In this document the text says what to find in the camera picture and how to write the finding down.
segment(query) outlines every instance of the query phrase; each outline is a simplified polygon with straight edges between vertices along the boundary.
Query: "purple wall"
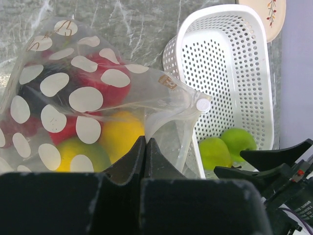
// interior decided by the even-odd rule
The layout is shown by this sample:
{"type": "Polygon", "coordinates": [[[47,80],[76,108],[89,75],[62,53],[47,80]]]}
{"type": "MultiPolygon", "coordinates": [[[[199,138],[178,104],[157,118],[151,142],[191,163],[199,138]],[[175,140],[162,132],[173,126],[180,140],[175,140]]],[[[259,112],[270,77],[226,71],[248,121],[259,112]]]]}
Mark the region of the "purple wall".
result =
{"type": "Polygon", "coordinates": [[[313,0],[287,0],[280,148],[313,139],[313,0]]]}

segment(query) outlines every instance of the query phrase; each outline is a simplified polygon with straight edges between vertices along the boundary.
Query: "polka dot plastic bag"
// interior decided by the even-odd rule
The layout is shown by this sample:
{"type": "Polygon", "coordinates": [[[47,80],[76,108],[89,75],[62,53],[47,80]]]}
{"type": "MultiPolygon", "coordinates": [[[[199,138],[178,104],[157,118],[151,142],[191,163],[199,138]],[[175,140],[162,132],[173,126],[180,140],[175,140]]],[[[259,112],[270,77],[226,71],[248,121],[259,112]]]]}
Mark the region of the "polka dot plastic bag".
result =
{"type": "Polygon", "coordinates": [[[100,172],[142,135],[177,165],[210,99],[123,60],[88,26],[52,18],[27,43],[6,87],[0,173],[100,172]]]}

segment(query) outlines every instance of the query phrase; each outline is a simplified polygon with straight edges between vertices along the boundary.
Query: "decorative plate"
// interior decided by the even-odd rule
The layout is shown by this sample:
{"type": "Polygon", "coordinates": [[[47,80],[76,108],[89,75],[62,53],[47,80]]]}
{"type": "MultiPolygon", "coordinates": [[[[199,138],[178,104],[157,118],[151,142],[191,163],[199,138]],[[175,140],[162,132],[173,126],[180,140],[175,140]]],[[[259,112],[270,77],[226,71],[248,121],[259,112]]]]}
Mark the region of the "decorative plate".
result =
{"type": "Polygon", "coordinates": [[[268,43],[277,37],[285,21],[286,0],[237,0],[237,3],[249,6],[259,14],[268,43]]]}

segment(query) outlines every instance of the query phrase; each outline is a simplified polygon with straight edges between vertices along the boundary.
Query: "perforated basket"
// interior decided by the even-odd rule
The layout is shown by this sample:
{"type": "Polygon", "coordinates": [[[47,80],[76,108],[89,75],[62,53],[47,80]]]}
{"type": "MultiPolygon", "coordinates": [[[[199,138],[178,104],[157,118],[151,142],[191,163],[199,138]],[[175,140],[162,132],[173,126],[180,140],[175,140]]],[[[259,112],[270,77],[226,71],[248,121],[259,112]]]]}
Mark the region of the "perforated basket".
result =
{"type": "Polygon", "coordinates": [[[264,26],[250,7],[218,5],[191,14],[166,46],[163,67],[192,88],[213,96],[195,126],[186,165],[204,170],[198,141],[231,127],[246,129],[258,149],[272,149],[274,128],[264,26]]]}

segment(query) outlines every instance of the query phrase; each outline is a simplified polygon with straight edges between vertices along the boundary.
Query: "gray marble countertop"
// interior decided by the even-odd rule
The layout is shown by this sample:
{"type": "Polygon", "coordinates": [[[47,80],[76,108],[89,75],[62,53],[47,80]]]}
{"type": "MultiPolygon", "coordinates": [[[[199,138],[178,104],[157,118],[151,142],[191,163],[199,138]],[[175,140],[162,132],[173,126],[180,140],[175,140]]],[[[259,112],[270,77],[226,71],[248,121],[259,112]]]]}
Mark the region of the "gray marble countertop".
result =
{"type": "MultiPolygon", "coordinates": [[[[235,0],[2,0],[0,1],[0,95],[21,48],[40,21],[74,17],[99,32],[125,59],[162,68],[162,52],[181,23],[196,10],[235,0]]],[[[275,120],[274,148],[279,147],[281,34],[268,44],[275,120]]]]}

